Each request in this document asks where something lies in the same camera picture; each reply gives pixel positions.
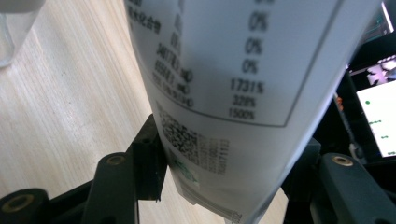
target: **metal screw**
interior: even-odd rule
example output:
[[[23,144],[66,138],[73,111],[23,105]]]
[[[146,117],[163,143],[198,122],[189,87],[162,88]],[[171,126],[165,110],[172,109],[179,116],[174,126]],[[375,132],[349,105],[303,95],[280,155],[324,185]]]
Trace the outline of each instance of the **metal screw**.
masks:
[[[109,165],[119,165],[125,161],[125,157],[123,156],[113,156],[107,159],[107,164]]]
[[[8,202],[3,204],[1,207],[1,210],[5,213],[14,213],[22,210],[25,208],[27,205],[33,202],[35,196],[32,194],[22,194],[18,195],[12,199],[10,199]]]
[[[344,157],[340,157],[340,156],[334,156],[332,157],[332,161],[334,161],[335,163],[339,164],[339,165],[343,165],[343,166],[352,166],[353,165],[353,161],[344,158]]]

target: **wooden table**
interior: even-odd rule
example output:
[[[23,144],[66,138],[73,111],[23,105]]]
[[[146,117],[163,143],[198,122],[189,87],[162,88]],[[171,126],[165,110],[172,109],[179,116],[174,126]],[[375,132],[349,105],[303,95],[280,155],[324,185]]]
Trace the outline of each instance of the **wooden table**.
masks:
[[[41,188],[52,198],[87,182],[150,113],[123,2],[48,1],[0,69],[0,197]],[[179,196],[170,173],[162,197],[139,203],[141,223],[223,223]],[[282,223],[285,206],[278,193],[262,223]]]

